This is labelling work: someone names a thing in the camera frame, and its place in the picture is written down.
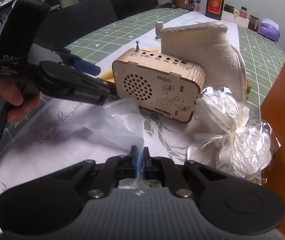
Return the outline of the person left hand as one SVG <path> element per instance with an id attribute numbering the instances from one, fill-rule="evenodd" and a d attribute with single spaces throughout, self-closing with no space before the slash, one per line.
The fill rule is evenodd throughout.
<path id="1" fill-rule="evenodd" d="M 21 121 L 30 111 L 36 109 L 40 104 L 40 93 L 37 93 L 30 100 L 25 100 L 17 85 L 12 81 L 0 80 L 0 96 L 15 106 L 15 109 L 10 110 L 7 115 L 8 122 Z"/>

